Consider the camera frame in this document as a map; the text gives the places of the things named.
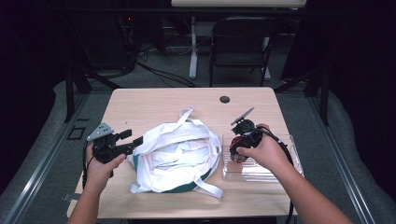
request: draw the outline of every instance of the right hand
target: right hand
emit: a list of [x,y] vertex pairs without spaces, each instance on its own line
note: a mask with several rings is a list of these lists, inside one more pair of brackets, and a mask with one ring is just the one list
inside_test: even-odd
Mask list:
[[[263,123],[256,125],[256,127],[265,127],[269,130],[268,125]],[[262,135],[262,140],[257,147],[238,147],[236,151],[241,155],[253,158],[259,165],[271,172],[276,169],[276,167],[289,163],[279,143],[265,133]]]

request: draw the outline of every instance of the wooden table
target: wooden table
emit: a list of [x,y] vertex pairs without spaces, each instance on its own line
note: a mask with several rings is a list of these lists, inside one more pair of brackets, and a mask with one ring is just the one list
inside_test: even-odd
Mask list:
[[[228,96],[230,102],[219,98]],[[178,120],[180,110],[194,107],[192,119],[200,119],[220,138],[230,133],[231,122],[251,107],[247,116],[255,123],[264,122],[273,133],[288,134],[276,96],[269,88],[199,88],[199,89],[118,89],[108,103],[103,122],[115,130],[133,130],[133,136],[120,140],[126,144],[146,131]],[[223,160],[207,179],[224,190],[222,199],[199,192],[139,193],[129,191],[135,182],[135,171],[124,161],[114,171],[102,193],[99,218],[195,218],[195,217],[257,217],[285,216],[290,199],[279,183],[230,182],[222,178]],[[76,193],[81,193],[81,179]],[[76,201],[70,203],[70,216]]]

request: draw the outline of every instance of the chair leg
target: chair leg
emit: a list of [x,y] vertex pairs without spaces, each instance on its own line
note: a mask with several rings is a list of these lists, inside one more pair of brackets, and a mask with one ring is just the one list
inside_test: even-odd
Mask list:
[[209,63],[209,74],[210,74],[210,79],[209,79],[209,87],[212,87],[213,83],[213,63]]
[[264,80],[265,80],[265,70],[266,70],[266,68],[261,68],[260,70],[262,72],[262,80],[260,81],[260,87],[262,87],[262,85],[264,84]]

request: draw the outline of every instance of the green fabric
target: green fabric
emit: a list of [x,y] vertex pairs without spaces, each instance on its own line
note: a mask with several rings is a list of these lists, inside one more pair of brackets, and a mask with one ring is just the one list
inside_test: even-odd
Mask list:
[[[133,156],[134,159],[134,168],[137,169],[138,166],[138,161],[139,161],[139,155],[134,155]],[[210,171],[212,169],[209,169],[209,171],[206,172],[206,174],[201,176],[201,179],[205,180],[209,177],[210,175]],[[181,192],[187,192],[187,191],[192,191],[197,187],[197,185],[195,184],[195,182],[191,182],[190,184],[185,184],[185,185],[181,185],[178,186],[174,189],[169,189],[164,191],[163,193],[181,193]]]

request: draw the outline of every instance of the table leg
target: table leg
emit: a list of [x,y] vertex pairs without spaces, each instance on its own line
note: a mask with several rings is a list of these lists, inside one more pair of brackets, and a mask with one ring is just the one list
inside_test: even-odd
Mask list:
[[[262,41],[262,49],[265,49],[267,47],[269,41],[270,41],[270,37],[264,38],[264,40]],[[268,66],[265,70],[264,80],[266,80],[266,81],[271,80],[270,70],[268,70]]]
[[197,78],[197,63],[198,63],[198,55],[197,55],[197,39],[195,33],[195,17],[191,17],[191,62],[190,62],[190,78]]

